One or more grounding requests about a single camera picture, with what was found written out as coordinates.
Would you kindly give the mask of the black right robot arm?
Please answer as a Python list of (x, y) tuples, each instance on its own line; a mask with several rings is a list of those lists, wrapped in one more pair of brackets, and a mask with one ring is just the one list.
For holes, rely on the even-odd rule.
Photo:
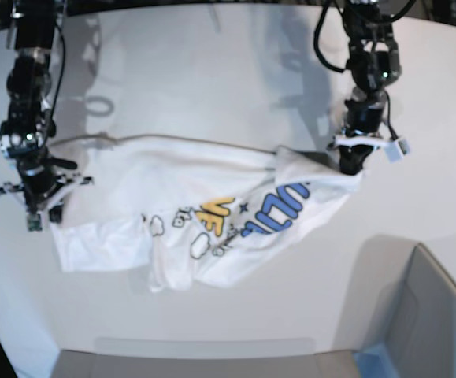
[(64, 36), (60, 23), (66, 8), (65, 1), (11, 5), (7, 46), (16, 56), (6, 80), (9, 106), (0, 125), (0, 151), (20, 182), (4, 183), (0, 195), (12, 195), (23, 205), (30, 232), (42, 230), (44, 216), (61, 222), (65, 190), (76, 182), (64, 172), (78, 164), (53, 156), (47, 147), (57, 131), (54, 113), (62, 82), (51, 78), (51, 53), (54, 39)]

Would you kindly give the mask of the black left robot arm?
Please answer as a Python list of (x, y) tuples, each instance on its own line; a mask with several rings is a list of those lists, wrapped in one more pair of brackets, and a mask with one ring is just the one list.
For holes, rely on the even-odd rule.
[[(348, 59), (343, 67), (332, 64), (322, 53), (321, 32), (329, 9), (335, 6), (348, 37)], [(402, 75), (399, 45), (395, 40), (392, 17), (382, 13), (378, 1), (347, 1), (339, 8), (336, 1), (323, 1), (321, 14), (313, 32), (313, 51), (326, 69), (350, 72), (354, 89), (344, 101), (340, 133), (328, 146), (339, 151), (339, 169), (357, 175), (369, 155), (384, 142), (380, 126), (389, 131), (390, 141), (399, 135), (391, 122), (391, 97), (387, 87)]]

